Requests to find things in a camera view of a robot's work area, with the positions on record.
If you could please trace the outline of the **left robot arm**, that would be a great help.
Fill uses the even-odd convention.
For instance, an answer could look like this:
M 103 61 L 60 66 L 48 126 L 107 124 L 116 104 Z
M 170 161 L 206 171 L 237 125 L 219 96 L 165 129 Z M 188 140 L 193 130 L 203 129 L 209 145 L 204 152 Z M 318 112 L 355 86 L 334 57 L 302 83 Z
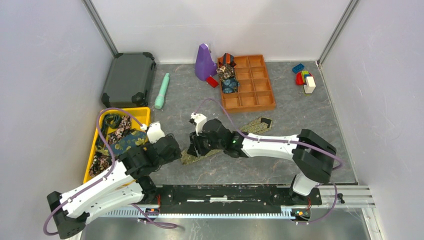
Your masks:
M 68 192 L 48 194 L 46 198 L 59 238 L 73 237 L 114 209 L 155 202 L 159 193 L 149 175 L 181 156 L 179 144 L 170 133 L 155 143 L 128 150 L 114 166 L 83 185 Z

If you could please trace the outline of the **olive green leaf-pattern tie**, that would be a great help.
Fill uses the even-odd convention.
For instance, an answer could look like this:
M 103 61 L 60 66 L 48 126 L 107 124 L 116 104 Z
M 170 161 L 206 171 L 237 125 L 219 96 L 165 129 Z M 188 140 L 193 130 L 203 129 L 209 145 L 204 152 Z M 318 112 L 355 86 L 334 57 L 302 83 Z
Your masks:
M 249 132 L 249 133 L 253 133 L 253 134 L 256 134 L 256 135 L 260 135 L 262 133 L 268 132 L 272 128 L 272 123 L 273 123 L 273 120 L 271 118 L 259 117 L 255 120 L 243 125 L 240 128 L 240 130 L 242 132 Z M 221 152 L 222 152 L 222 150 L 215 149 L 215 150 L 211 150 L 210 152 L 208 152 L 204 156 L 193 156 L 193 155 L 188 154 L 188 150 L 185 149 L 181 152 L 182 157 L 181 157 L 180 161 L 183 165 L 189 165 L 189 164 L 193 164 L 195 162 L 198 162 L 200 160 L 211 157 L 211 156 L 216 155 L 216 154 L 221 153 Z

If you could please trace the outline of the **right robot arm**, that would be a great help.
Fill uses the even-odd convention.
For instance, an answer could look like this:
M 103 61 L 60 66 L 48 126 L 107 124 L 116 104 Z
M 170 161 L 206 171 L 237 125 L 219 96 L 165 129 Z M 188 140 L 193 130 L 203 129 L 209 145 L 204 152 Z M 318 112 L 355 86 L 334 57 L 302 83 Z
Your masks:
M 289 189 L 289 199 L 302 204 L 318 184 L 330 182 L 336 158 L 336 149 L 309 129 L 298 135 L 266 136 L 230 131 L 220 120 L 208 120 L 194 114 L 190 123 L 195 126 L 189 135 L 187 154 L 203 157 L 214 150 L 223 151 L 232 158 L 270 157 L 293 161 L 300 169 Z

